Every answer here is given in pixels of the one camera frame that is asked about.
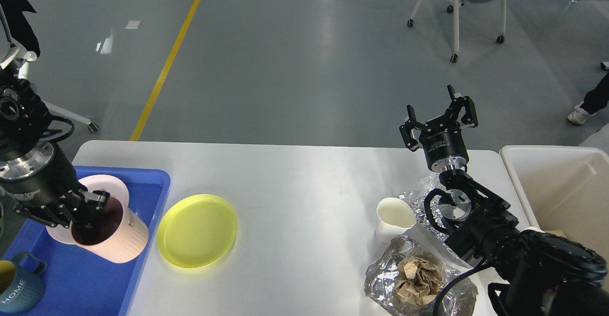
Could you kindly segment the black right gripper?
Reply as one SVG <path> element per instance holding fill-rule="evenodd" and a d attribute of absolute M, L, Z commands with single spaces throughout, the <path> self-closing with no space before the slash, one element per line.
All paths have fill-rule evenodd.
<path fill-rule="evenodd" d="M 468 164 L 469 156 L 462 138 L 462 128 L 478 127 L 478 116 L 474 101 L 470 96 L 461 96 L 452 85 L 447 86 L 450 104 L 442 117 L 446 121 L 420 123 L 412 105 L 407 105 L 407 118 L 400 125 L 405 147 L 417 151 L 421 145 L 428 164 L 434 172 L 462 169 Z M 419 131 L 421 142 L 415 137 Z"/>

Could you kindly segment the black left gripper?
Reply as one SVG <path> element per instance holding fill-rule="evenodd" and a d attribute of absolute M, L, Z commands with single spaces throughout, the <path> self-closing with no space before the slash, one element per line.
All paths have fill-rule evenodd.
<path fill-rule="evenodd" d="M 111 194 L 85 191 L 56 143 L 39 142 L 26 155 L 1 163 L 1 188 L 17 203 L 13 212 L 48 227 L 93 230 Z"/>

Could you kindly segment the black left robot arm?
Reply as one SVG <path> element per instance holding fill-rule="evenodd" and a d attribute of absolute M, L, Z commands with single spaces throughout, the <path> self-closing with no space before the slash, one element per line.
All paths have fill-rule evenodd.
<path fill-rule="evenodd" d="M 56 140 L 45 139 L 59 120 L 33 92 L 30 82 L 1 71 L 1 188 L 16 201 L 14 211 L 48 227 L 92 231 L 109 193 L 89 191 Z"/>

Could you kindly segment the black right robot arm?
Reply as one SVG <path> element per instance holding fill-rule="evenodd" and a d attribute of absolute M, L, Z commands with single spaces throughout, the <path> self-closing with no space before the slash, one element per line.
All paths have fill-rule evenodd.
<path fill-rule="evenodd" d="M 424 199 L 426 219 L 447 235 L 445 244 L 461 259 L 478 264 L 451 281 L 437 296 L 433 314 L 458 283 L 493 268 L 504 283 L 489 283 L 487 291 L 499 316 L 606 316 L 608 293 L 602 284 L 606 260 L 582 244 L 537 230 L 519 231 L 509 202 L 466 173 L 468 152 L 463 128 L 474 128 L 474 101 L 447 86 L 450 105 L 424 123 L 413 106 L 400 125 L 405 147 L 422 149 L 428 169 L 439 174 L 441 188 Z"/>

